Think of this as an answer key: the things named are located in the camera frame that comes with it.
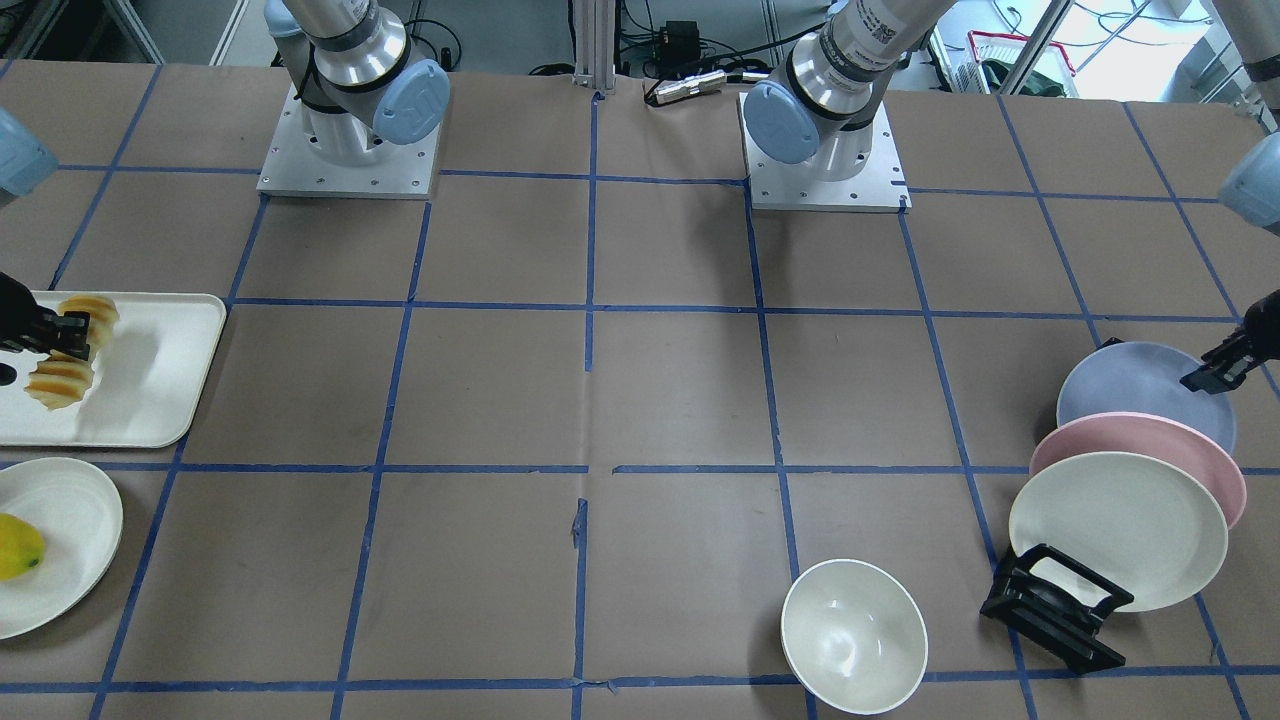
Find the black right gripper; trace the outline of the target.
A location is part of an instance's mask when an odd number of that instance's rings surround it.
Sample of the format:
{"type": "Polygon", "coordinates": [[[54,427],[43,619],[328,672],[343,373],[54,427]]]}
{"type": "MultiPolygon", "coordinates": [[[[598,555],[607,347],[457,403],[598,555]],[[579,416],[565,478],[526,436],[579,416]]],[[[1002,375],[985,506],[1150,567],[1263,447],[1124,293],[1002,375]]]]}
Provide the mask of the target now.
{"type": "Polygon", "coordinates": [[[19,354],[24,351],[47,352],[56,361],[93,361],[93,347],[88,343],[74,347],[52,348],[54,341],[87,341],[92,328],[88,313],[58,315],[41,306],[32,292],[20,282],[1,273],[1,350],[19,354]]]}

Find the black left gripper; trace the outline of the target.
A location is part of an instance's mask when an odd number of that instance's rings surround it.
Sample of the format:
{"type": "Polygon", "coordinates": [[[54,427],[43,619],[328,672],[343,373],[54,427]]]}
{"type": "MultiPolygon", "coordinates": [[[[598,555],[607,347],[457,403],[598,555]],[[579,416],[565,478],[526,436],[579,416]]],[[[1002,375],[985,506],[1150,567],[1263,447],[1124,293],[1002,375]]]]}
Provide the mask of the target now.
{"type": "Polygon", "coordinates": [[[1204,360],[1179,382],[1192,392],[1221,395],[1238,389],[1249,370],[1279,357],[1279,292],[1253,302],[1225,341],[1228,357],[1204,360]]]}

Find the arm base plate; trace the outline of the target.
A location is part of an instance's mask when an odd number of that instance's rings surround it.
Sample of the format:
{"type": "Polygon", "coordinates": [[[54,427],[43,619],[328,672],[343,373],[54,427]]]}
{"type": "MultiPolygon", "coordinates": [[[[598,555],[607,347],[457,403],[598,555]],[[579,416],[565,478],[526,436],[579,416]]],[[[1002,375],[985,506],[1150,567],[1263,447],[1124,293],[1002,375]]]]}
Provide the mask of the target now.
{"type": "Polygon", "coordinates": [[[799,164],[767,156],[748,132],[744,110],[739,115],[756,210],[900,213],[913,206],[886,105],[870,126],[838,133],[799,164]]]}
{"type": "Polygon", "coordinates": [[[288,94],[256,188],[271,197],[428,201],[443,129],[388,143],[357,118],[316,111],[288,94]]]}

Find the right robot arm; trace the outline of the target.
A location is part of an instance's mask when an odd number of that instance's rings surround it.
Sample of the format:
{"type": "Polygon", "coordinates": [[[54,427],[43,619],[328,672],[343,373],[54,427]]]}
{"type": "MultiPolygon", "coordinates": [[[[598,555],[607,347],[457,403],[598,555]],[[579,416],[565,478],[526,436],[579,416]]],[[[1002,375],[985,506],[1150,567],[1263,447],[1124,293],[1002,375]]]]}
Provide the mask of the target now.
{"type": "MultiPolygon", "coordinates": [[[[379,1],[266,1],[268,32],[293,94],[256,190],[283,199],[429,200],[451,78],[379,1]]],[[[3,208],[58,168],[54,154],[3,109],[3,208]]],[[[64,319],[3,273],[3,352],[88,359],[105,322],[64,319]]]]}

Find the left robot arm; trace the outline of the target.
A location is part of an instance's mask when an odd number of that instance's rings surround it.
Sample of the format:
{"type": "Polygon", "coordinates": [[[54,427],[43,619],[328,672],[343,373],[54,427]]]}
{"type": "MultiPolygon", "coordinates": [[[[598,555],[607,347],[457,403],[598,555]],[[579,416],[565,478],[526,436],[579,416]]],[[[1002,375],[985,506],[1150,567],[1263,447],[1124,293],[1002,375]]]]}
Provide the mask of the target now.
{"type": "MultiPolygon", "coordinates": [[[[870,124],[891,70],[956,1],[846,1],[826,23],[801,36],[780,69],[756,83],[742,101],[751,141],[773,161],[800,164],[815,158],[842,129],[870,124]]],[[[1051,1],[1048,19],[1036,27],[1001,83],[1016,94],[1060,26],[1055,13],[1073,1],[1051,1]]],[[[1277,1],[1210,1],[1243,60],[1243,69],[1277,122],[1277,1]]],[[[1260,141],[1230,172],[1219,201],[1248,224],[1277,236],[1277,132],[1260,141]]],[[[1277,290],[1253,304],[1240,325],[1202,356],[1180,382],[1190,391],[1219,395],[1236,389],[1247,373],[1277,361],[1277,290]]]]}

